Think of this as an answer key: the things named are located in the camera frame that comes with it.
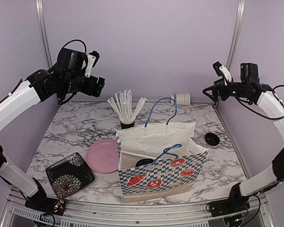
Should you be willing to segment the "stack of white paper cups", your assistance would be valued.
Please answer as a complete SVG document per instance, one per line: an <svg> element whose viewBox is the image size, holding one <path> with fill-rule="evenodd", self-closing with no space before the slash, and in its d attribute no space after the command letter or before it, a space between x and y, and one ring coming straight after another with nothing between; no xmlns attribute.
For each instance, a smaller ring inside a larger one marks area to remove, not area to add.
<svg viewBox="0 0 284 227"><path fill-rule="evenodd" d="M182 93L182 94L172 94L170 96L172 100L174 100L178 105L190 105L191 104L191 95L190 93Z"/></svg>

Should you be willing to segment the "stack of black lids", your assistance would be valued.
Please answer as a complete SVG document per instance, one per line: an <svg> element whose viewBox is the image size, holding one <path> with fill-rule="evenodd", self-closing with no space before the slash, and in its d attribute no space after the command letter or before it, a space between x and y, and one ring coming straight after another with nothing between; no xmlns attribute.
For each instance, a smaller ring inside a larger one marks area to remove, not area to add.
<svg viewBox="0 0 284 227"><path fill-rule="evenodd" d="M205 135L205 141L210 146L217 146L220 143L220 138L212 132L208 132Z"/></svg>

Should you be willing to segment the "blue checkered paper bag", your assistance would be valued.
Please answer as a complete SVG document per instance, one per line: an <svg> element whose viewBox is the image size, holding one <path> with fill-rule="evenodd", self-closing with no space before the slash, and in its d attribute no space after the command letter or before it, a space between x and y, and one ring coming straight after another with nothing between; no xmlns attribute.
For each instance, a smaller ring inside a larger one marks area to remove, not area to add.
<svg viewBox="0 0 284 227"><path fill-rule="evenodd" d="M126 203L189 192L206 160L208 149L192 137L195 123L150 123L116 131L118 174ZM153 163L136 167L144 158Z"/></svg>

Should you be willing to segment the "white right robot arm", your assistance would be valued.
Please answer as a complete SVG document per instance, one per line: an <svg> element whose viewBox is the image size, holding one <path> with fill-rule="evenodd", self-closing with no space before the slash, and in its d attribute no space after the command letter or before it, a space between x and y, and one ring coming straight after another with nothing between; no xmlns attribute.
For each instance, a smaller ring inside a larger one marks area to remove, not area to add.
<svg viewBox="0 0 284 227"><path fill-rule="evenodd" d="M225 208L235 212L244 200L284 180L284 104L267 84L215 82L203 90L213 101L235 98L221 106L251 177L232 187Z"/></svg>

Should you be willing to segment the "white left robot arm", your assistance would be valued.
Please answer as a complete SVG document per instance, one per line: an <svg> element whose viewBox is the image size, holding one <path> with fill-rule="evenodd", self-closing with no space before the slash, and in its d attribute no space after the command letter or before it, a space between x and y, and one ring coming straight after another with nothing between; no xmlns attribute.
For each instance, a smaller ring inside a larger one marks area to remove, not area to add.
<svg viewBox="0 0 284 227"><path fill-rule="evenodd" d="M40 69L19 79L0 100L0 179L32 197L39 210L47 210L50 199L26 171L59 107L61 84L53 73Z"/></svg>

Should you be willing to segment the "bundle of wrapped white straws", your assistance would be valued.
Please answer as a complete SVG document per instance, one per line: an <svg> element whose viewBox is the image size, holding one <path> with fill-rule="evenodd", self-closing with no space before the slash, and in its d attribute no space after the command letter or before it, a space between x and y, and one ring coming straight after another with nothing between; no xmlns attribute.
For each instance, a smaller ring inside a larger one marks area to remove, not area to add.
<svg viewBox="0 0 284 227"><path fill-rule="evenodd" d="M117 114L121 123L130 124L133 123L144 107L147 99L141 97L138 100L135 108L133 109L133 93L129 90L116 92L114 97L110 97L107 102Z"/></svg>

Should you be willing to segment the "black cup holding straws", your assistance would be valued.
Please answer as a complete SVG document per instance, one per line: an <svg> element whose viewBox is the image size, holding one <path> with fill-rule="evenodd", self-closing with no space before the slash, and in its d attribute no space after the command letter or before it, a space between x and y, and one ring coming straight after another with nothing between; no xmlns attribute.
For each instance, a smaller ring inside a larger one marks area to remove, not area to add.
<svg viewBox="0 0 284 227"><path fill-rule="evenodd" d="M121 124L121 129L128 129L128 128L134 127L135 120L129 121L129 122L124 122L120 120L120 124Z"/></svg>

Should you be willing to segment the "pink round plate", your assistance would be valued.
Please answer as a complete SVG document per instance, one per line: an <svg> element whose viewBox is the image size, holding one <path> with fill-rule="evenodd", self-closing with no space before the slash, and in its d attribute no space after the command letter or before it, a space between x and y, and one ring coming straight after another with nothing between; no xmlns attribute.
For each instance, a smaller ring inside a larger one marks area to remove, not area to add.
<svg viewBox="0 0 284 227"><path fill-rule="evenodd" d="M100 140L95 142L85 156L88 166L103 174L118 170L119 150L116 140Z"/></svg>

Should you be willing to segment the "black floral square plate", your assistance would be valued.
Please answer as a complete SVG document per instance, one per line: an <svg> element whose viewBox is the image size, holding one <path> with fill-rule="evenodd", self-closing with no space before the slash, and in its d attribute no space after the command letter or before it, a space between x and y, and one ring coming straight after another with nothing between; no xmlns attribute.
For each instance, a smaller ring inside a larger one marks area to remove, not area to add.
<svg viewBox="0 0 284 227"><path fill-rule="evenodd" d="M90 167L78 152L47 167L45 171L59 199L78 192L95 180Z"/></svg>

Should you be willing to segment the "right aluminium frame post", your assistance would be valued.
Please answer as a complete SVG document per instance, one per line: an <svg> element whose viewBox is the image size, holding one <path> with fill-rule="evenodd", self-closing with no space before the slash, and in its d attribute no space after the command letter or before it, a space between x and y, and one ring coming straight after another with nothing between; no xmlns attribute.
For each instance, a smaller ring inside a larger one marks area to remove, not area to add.
<svg viewBox="0 0 284 227"><path fill-rule="evenodd" d="M239 0L237 5L237 13L234 23L234 29L230 44L230 49L226 61L226 67L228 70L232 69L233 60L236 54L236 50L238 48L239 42L240 42L240 35L242 31L243 26L243 19L244 19L244 13L245 13L245 7L246 7L246 0Z"/></svg>

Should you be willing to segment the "aluminium frame post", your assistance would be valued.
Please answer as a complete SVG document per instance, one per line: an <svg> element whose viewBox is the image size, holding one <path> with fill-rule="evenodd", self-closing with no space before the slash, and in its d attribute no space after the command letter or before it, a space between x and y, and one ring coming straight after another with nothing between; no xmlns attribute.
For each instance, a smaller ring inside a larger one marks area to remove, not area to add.
<svg viewBox="0 0 284 227"><path fill-rule="evenodd" d="M47 30L46 30L43 1L36 0L35 4L36 4L36 11L37 11L37 20L38 20L43 50L45 54L45 60L46 60L48 68L50 68L53 66L53 63L52 63L52 58L51 58L51 53L50 53L50 45L48 41Z"/></svg>
<svg viewBox="0 0 284 227"><path fill-rule="evenodd" d="M233 60L236 54L236 50L238 48L239 42L240 42L240 35L242 31L243 26L243 19L244 19L244 13L245 13L245 7L246 7L246 0L239 0L237 5L237 13L234 23L234 29L230 44L230 49L226 61L226 67L228 70L232 69Z"/></svg>

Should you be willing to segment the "left aluminium frame post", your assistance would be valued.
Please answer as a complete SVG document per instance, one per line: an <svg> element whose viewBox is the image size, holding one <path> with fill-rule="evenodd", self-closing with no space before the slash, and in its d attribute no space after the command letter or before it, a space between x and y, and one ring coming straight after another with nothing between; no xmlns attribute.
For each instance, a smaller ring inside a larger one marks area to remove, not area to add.
<svg viewBox="0 0 284 227"><path fill-rule="evenodd" d="M37 11L37 20L38 20L43 50L45 54L45 60L46 60L48 68L50 68L53 66L53 63L52 63L52 58L51 58L51 53L50 53L50 45L48 41L47 30L46 30L43 1L36 0L35 4L36 4L36 11Z"/></svg>

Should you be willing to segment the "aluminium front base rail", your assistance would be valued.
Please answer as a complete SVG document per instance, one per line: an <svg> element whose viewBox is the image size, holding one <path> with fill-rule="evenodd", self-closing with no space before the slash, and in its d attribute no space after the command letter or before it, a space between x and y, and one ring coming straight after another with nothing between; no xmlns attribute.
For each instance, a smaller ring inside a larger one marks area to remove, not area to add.
<svg viewBox="0 0 284 227"><path fill-rule="evenodd" d="M273 227L269 205L260 195L241 212L213 217L207 201L161 205L105 204L67 200L62 216L45 216L25 207L19 190L11 189L0 227Z"/></svg>

